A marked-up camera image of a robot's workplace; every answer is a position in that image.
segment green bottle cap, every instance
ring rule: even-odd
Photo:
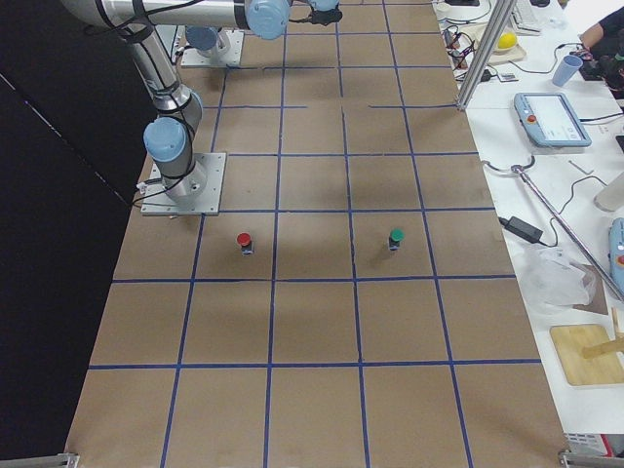
[[[394,242],[401,242],[406,237],[405,233],[401,229],[393,229],[390,232],[390,239]]]

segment wooden cutting board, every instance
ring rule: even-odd
[[[624,369],[616,353],[585,359],[581,352],[589,346],[605,343],[611,338],[600,325],[552,327],[550,335],[570,385],[601,385],[624,383]]]

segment plastic bag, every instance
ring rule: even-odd
[[[527,302],[588,305],[596,294],[596,275],[561,248],[529,249],[519,278]]]

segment blue cup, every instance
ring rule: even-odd
[[[576,70],[578,70],[582,64],[582,58],[577,56],[565,56],[557,67],[557,70],[555,70],[555,74],[553,75],[553,85],[563,86],[569,81],[574,73],[576,73]]]

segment wooden rolling pin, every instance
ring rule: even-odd
[[[624,352],[624,338],[616,338],[606,343],[597,344],[595,346],[587,346],[581,350],[581,354],[585,359],[598,358],[602,354]]]

